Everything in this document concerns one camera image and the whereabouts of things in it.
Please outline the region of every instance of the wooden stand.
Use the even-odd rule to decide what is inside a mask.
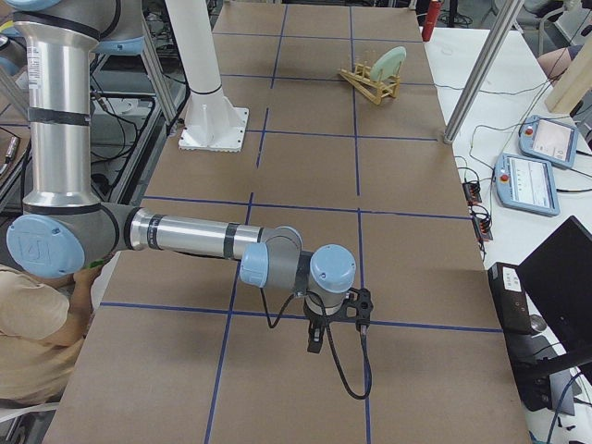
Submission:
[[[366,99],[380,105],[383,97],[397,97],[401,84],[399,73],[405,57],[405,48],[399,46],[382,55],[372,67],[356,63],[353,71],[341,68],[339,74]]]

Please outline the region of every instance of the sticker label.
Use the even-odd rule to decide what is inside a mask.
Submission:
[[[508,290],[508,291],[518,291],[518,292],[522,292],[522,287],[520,285],[520,279],[518,278],[518,275],[516,274],[516,270],[514,270],[513,268],[508,268],[507,266],[504,266],[501,269],[501,272],[503,274],[503,288]]]
[[[41,88],[41,54],[39,48],[27,46],[27,72],[29,73],[29,89]]]

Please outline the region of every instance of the chair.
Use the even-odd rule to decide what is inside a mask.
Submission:
[[[481,18],[479,22],[479,26],[477,28],[481,28],[483,23],[485,22],[486,18],[489,14],[493,14],[497,16],[500,10],[504,7],[506,0],[490,0],[491,5],[489,9]],[[550,19],[556,18],[563,14],[563,12],[567,10],[571,10],[575,7],[574,0],[565,0],[563,1],[563,5],[554,9],[543,17],[538,17],[537,12],[541,10],[542,7],[551,3],[549,0],[525,0],[524,5],[521,11],[518,13],[518,17],[516,18],[516,23],[514,26],[520,30],[522,28],[535,30],[538,31],[538,56],[543,54],[543,42],[545,38],[545,26],[549,22]]]
[[[57,409],[59,402],[47,402],[31,407],[7,408],[0,405],[0,426],[6,426],[6,443],[22,443],[26,440],[26,432],[21,426],[21,419],[28,413],[52,412]]]

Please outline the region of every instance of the metal pole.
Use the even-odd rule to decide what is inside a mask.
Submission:
[[[163,110],[166,124],[171,125],[174,123],[173,120],[175,119],[177,110],[175,109],[173,97],[167,87],[167,83],[165,82],[163,69],[160,65],[160,60],[158,60],[158,54],[156,53],[156,48],[154,48],[154,44],[150,36],[150,30],[148,29],[148,25],[146,24],[146,20],[144,18],[142,18],[142,29],[144,34],[142,62],[144,63],[144,67],[148,73],[148,79],[150,79],[150,82],[154,88],[154,92],[156,93],[158,103]]]
[[[29,102],[25,99],[23,92],[17,83],[0,68],[0,91],[8,98],[8,101],[15,107],[19,114],[28,120],[27,109]]]
[[[489,35],[483,44],[483,48],[481,49],[481,53],[475,62],[473,71],[471,71],[471,75],[464,86],[461,98],[456,104],[454,111],[452,111],[452,116],[450,116],[448,126],[444,132],[445,143],[454,142],[454,139],[456,138],[466,115],[469,113],[471,105],[475,101],[479,89],[498,55],[501,46],[506,40],[506,35],[516,20],[516,16],[518,16],[518,12],[520,12],[523,3],[524,0],[507,0],[504,8],[499,12],[498,19],[493,25],[493,29],[489,32]]]

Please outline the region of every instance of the black band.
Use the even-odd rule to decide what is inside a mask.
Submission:
[[[32,21],[34,23],[41,23],[43,25],[55,26],[57,28],[64,28],[66,30],[79,32],[80,34],[88,35],[98,41],[101,39],[101,32],[90,26],[83,25],[77,21],[68,20],[67,18],[60,18],[49,16],[41,12],[15,12],[13,15],[13,21]]]
[[[210,91],[210,92],[198,92],[198,91],[192,90],[190,88],[190,90],[191,90],[192,93],[196,93],[196,94],[200,94],[200,95],[210,95],[210,94],[213,94],[213,93],[217,93],[221,89],[222,89],[222,83],[220,83],[220,86],[218,86],[215,90]]]
[[[88,114],[33,107],[29,108],[28,114],[29,122],[76,125],[78,127],[88,127],[91,125],[91,116]]]
[[[296,278],[294,279],[294,288],[292,292],[294,294],[306,294],[308,288],[308,275],[311,272],[311,258],[313,254],[311,252],[301,252],[298,258],[298,266],[296,268]]]
[[[158,226],[160,225],[160,221],[163,220],[164,215],[154,215],[152,219],[150,219],[150,223],[148,224],[148,233],[146,234],[146,238],[148,240],[148,246],[153,250],[162,250],[158,246]]]
[[[23,211],[33,215],[42,216],[71,216],[71,215],[86,215],[101,210],[101,204],[86,206],[38,206],[24,203],[22,205]]]
[[[126,223],[123,226],[123,240],[126,242],[126,247],[128,250],[133,250],[133,245],[131,245],[131,223],[133,222],[133,218],[138,214],[138,212],[142,210],[141,207],[136,206],[133,208],[126,218]]]
[[[229,223],[224,235],[224,257],[226,259],[234,258],[234,235],[237,234],[237,228],[240,224]]]
[[[103,40],[107,35],[115,30],[119,24],[119,19],[121,19],[121,0],[115,0],[115,13],[113,14],[113,20],[111,20],[111,23],[109,23],[107,29],[101,32],[101,35],[99,36],[101,40]]]
[[[111,219],[111,223],[113,224],[113,230],[115,231],[115,241],[113,242],[113,246],[109,251],[110,253],[112,253],[115,251],[117,244],[119,243],[119,224],[117,222],[117,218],[111,212],[111,210],[101,205],[101,211],[103,211],[109,217],[109,219]]]

